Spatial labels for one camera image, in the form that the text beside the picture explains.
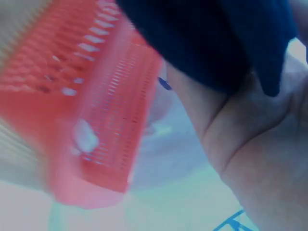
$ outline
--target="dark blue sleeve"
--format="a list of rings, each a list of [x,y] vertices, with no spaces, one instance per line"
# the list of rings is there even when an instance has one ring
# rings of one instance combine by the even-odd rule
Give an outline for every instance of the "dark blue sleeve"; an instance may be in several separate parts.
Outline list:
[[[254,67],[271,96],[295,36],[286,1],[117,0],[150,45],[191,78],[232,94]]]

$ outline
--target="red plastic basket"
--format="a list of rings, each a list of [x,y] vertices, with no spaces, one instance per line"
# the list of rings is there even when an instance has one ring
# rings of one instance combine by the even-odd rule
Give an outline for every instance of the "red plastic basket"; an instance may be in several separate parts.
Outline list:
[[[96,208],[128,189],[160,68],[114,3],[55,0],[19,43],[0,78],[0,116],[47,158],[57,200]],[[86,120],[100,140],[74,155]]]

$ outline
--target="skin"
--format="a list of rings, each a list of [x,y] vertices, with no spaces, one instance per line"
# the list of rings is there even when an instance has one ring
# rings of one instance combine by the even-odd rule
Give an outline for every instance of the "skin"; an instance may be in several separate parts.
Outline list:
[[[291,0],[299,38],[308,38],[308,1]],[[251,74],[228,97],[172,66],[168,81],[182,101],[208,159],[263,231],[308,226],[308,69],[286,55],[281,93],[263,94]]]

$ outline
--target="white surface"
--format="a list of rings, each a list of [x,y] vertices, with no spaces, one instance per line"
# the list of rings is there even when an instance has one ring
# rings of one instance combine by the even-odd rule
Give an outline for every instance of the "white surface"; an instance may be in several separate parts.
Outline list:
[[[290,47],[303,60],[302,50],[298,41]],[[132,190],[122,204],[82,210],[59,205],[42,192],[0,182],[1,230],[211,231],[237,212],[236,198],[206,161],[176,95],[160,85],[158,92]],[[256,231],[244,214],[238,219]],[[221,230],[233,229],[226,225]]]

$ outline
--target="palm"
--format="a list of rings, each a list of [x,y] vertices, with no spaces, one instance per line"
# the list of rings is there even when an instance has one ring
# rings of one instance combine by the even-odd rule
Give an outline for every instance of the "palm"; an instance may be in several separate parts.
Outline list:
[[[281,201],[293,201],[298,206],[308,202],[307,68],[288,56],[282,92],[276,98],[265,96],[255,83],[227,99],[172,68],[168,78],[187,109],[209,161],[248,208],[248,214],[262,221],[260,228],[281,230],[276,222],[267,220],[270,214],[283,220],[293,216],[305,221],[300,219],[305,211],[299,214],[300,209],[281,209]],[[303,224],[297,224],[288,227],[281,222],[280,226],[301,230]]]

